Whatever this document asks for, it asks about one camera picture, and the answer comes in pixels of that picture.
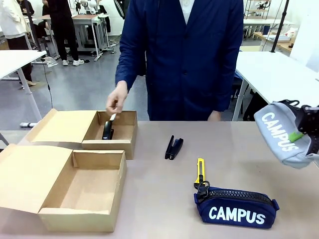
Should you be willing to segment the person's right hand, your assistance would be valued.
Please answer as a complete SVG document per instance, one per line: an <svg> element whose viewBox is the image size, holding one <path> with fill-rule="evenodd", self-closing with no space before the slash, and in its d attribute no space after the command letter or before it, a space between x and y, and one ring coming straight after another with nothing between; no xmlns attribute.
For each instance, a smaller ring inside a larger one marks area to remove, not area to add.
<svg viewBox="0 0 319 239"><path fill-rule="evenodd" d="M115 89L108 95L106 101L106 112L108 115L112 116L122 112L127 95L128 87L126 81L119 81Z"/></svg>

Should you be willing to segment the person's left hand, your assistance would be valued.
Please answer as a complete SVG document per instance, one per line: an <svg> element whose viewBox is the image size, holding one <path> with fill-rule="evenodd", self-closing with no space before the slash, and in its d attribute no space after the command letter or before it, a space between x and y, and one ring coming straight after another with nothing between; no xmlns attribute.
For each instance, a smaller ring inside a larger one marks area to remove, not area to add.
<svg viewBox="0 0 319 239"><path fill-rule="evenodd" d="M213 121L213 122L221 121L221 116L222 116L222 112L213 111L207 120Z"/></svg>

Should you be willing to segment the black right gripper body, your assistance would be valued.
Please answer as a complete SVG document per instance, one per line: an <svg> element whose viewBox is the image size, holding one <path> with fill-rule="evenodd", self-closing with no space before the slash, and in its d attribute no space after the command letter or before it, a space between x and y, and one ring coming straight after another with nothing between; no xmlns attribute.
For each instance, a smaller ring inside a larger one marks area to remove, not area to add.
<svg viewBox="0 0 319 239"><path fill-rule="evenodd" d="M303 134L319 133L319 107L303 105L298 114L298 131Z"/></svg>

